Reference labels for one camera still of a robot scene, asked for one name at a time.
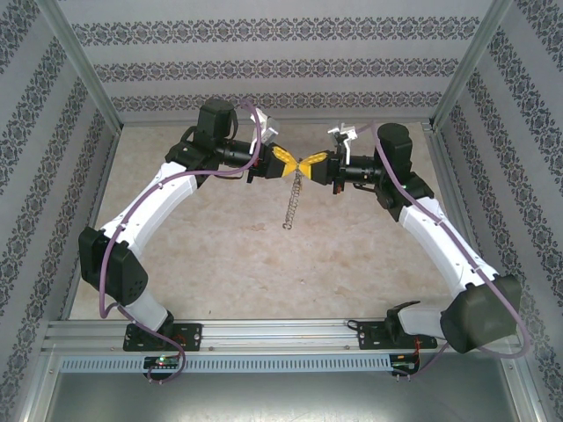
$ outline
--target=enclosure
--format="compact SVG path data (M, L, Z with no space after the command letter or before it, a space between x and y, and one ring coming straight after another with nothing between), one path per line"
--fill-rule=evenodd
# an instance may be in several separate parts
M561 6L4 0L0 419L563 420ZM335 120L405 125L452 224L520 281L526 357L448 352L394 382L389 351L360 350L346 321L451 296L376 196L305 180L286 230L294 174L209 178L142 260L176 320L203 324L201 350L173 384L146 385L126 321L101 321L81 281L77 239L136 197L211 97L249 98L296 159L331 149Z

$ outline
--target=white clip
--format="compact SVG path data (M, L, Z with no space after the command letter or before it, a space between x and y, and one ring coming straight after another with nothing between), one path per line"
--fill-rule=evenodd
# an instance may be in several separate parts
M263 135L264 132L266 131L267 116L259 108L256 109L256 113L258 114L258 120L260 122L260 131L261 131L260 134ZM250 118L254 123L256 123L256 120L254 119L253 113L250 114ZM250 143L250 151L249 152L251 154L254 153L254 148L256 147L257 141L258 141L258 134L256 133L256 127L255 127L254 128L254 135L252 136L252 142Z
M355 132L355 126L344 127L344 123L338 126L333 127L328 131L329 134L339 133L341 135L346 135L346 139L344 140L344 148L346 148L346 165L350 165L350 142L354 139L358 139L358 134Z

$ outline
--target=wire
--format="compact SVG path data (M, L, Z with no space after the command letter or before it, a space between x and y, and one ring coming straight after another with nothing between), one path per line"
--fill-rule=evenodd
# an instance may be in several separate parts
M245 176L244 173L242 173L240 176L232 176L232 177L228 177L228 176L217 176L215 175L216 178L220 178L222 180L240 180L241 178L243 178Z
M358 322L355 319L348 319L346 321L346 326L350 330L358 331Z
M231 176L231 175L234 175L234 174L239 174L241 172L244 172L245 170L248 170L250 167L252 167L254 165L254 163L256 162L256 160L258 160L258 157L260 155L260 147L261 147L261 144L262 144L262 131L261 131L261 127L260 127L260 118L259 118L258 112L256 111L256 107L254 107L254 105L249 100L243 99L240 103L241 103L241 106L246 111L250 112L254 116L254 122L255 122L255 125L256 125L256 138L257 138L256 148L254 149L254 152L252 153L252 157L251 157L250 161L248 163L246 163L245 165L243 165L242 167L239 167L239 168L234 169L234 170L229 170L229 171L212 171L212 170L184 171L182 173L174 174L174 175L172 175L168 178L162 179L160 181L160 183L153 185L151 188L147 189L147 191L143 195L141 195L141 197L131 205L131 207L129 208L129 211L127 211L127 213L125 214L125 216L121 220L121 224L117 227L117 229L113 233L112 237L110 238L109 243L107 244L107 247L106 247L106 251L104 252L104 257L102 259L102 266L101 266L100 276L99 276L99 315L103 319L106 319L109 315L110 310L117 307L118 311L121 312L121 314L125 318L127 318L129 321L131 321L131 323L135 324L141 330L144 330L144 331L148 332L149 334L153 335L154 337L160 338L161 340L163 340L163 341L171 344L175 348L177 348L178 351L179 351L179 354L182 358L179 369L175 373L170 375L168 378L166 378L165 380L154 380L153 378L151 378L150 373L152 371L152 368L150 368L149 372L147 373L147 378L149 379L149 382L157 382L158 384L164 384L165 382L172 381L174 378L179 376L179 374L181 374L181 372L184 370L184 367L186 366L186 353L184 352L183 347L181 345L179 345L178 343L176 343L174 340L167 338L167 337L163 336L162 334L150 329L146 325L143 325L143 324L139 323L138 321L136 321L125 310L125 308L123 306L121 306L119 303L114 302L106 308L106 278L107 278L107 265L108 265L108 262L109 262L109 257L112 253L112 249L113 249L113 246L115 245L115 242L117 241L117 238L119 237L120 233L123 230L126 229L127 223L129 221L129 219L131 218L131 216L141 206L141 204L143 204L152 195L153 192L155 192L157 189L161 189L163 185L166 185L167 183L170 183L177 178L185 178L185 177L188 177L188 176L202 176L202 175L206 175L206 176ZM182 135L182 139L184 139L184 138L187 139L187 137L189 135L190 135L190 129L188 129L184 133L184 135Z
M417 378L417 377L420 376L421 374L424 374L426 371L428 371L428 369L429 369L430 367L434 366L435 363L438 361L438 359L440 359L440 356L443 355L443 353L446 351L446 349L447 349L448 347L450 347L450 345L449 345L448 343L444 343L444 344L442 345L442 348L438 351L438 353L435 354L435 355L432 357L432 359L429 360L429 361L426 363L426 365L424 365L421 369L419 369L416 373L414 373L414 374L412 374L412 375L411 375L411 374L408 374L408 373L405 372L405 371L402 371L401 369L393 368L392 371L393 371L393 372L399 372L400 374L405 375L405 376L406 376L406 379L407 379L408 381L411 381L412 379Z
M195 129L196 129L196 128L197 128L196 126L190 126L190 127L186 130L186 132L184 132L184 134L182 135L182 137L179 138L179 141L180 141L180 142L187 142L187 138L189 138L190 135L191 135L193 132L195 132Z
M415 346L415 351L413 356L416 356L416 362L414 362L414 365L416 365L417 363L420 362L420 340L418 337L414 338L414 346Z
M181 341L183 345L185 345L187 343L186 338L184 336L182 336L181 334L176 334L174 337L172 337L172 340L174 340L175 338L177 338L179 341Z
M368 129L371 129L371 127L375 124L375 121L372 121L370 123L368 123L366 126L362 126L359 129L357 129L355 132L357 134L360 134L361 132L365 132Z
M379 137L377 136L375 122L371 125L371 134L373 135L374 141L376 142L377 153L379 154L379 157L381 158L381 161L382 161L385 169L387 170L387 174L391 178L391 181L395 185L397 190L409 202L411 202L411 204L416 206L422 213L424 213L428 218L430 218L436 225L440 225L442 227L442 229L450 237L451 241L456 245L456 247L459 249L459 251L464 255L465 259L467 259L467 261L469 262L469 264L472 267L472 270L479 275L479 277L485 282L485 284L493 291L494 295L496 295L499 298L501 303L505 306L507 311L514 318L516 324L520 327L520 330L522 331L523 345L522 345L522 349L519 352L516 352L516 353L497 353L497 352L493 352L492 350L486 349L485 347L478 347L478 349L481 352L487 353L487 354L494 356L495 358L499 358L499 359L517 359L517 358L521 358L522 356L524 356L530 350L531 338L530 338L530 333L528 332L528 329L526 328L526 324L520 318L520 316L518 315L518 312L516 312L516 310L514 309L512 304L507 300L507 298L504 297L504 295L501 293L501 291L488 279L488 277L485 275L485 273L483 273L483 271L477 265L477 262L475 262L475 260L473 259L472 255L464 248L464 246L459 241L457 236L453 233L453 231L450 229L450 227L447 224L442 224L442 220L437 215L435 215L434 213L432 213L428 209L426 209L415 198L413 198L413 196L411 196L409 194L409 192L407 192L403 188L403 186L398 181L397 176L393 172L393 169L391 167L391 164L389 163L389 160L387 159L387 156L385 155L385 151L383 149L383 146L381 145L381 141L379 140Z

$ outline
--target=black mounting bracket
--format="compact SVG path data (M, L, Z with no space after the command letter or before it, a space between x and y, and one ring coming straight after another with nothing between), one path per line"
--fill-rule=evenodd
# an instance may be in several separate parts
M434 337L411 336L403 333L393 338L388 332L385 321L355 321L347 322L349 329L357 332L360 350L408 350L416 348L419 341L420 349L436 349L438 342Z
M202 324L172 324L172 330L166 337L182 346L186 352L199 352L201 346ZM176 352L176 347L156 338L135 324L129 324L123 340L125 352Z

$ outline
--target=metal floor panel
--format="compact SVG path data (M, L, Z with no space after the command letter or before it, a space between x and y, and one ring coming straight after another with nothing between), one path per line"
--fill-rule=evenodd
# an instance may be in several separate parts
M51 422L518 420L501 364L447 354L411 382L387 373L141 375L60 373Z

